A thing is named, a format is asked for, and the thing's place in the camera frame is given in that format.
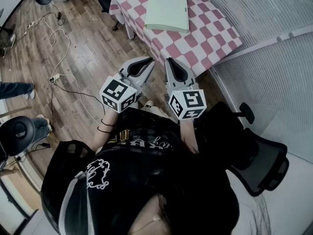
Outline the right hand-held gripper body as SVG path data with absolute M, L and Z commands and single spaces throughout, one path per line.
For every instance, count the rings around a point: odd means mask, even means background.
M 178 120 L 198 118 L 207 108 L 204 91 L 194 78 L 167 82 L 168 105 Z

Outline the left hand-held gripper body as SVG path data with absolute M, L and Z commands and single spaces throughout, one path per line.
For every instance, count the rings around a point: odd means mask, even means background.
M 147 80 L 147 73 L 139 76 L 121 69 L 114 76 L 108 76 L 100 89 L 102 103 L 117 113 L 135 103 L 142 94 L 142 86 Z

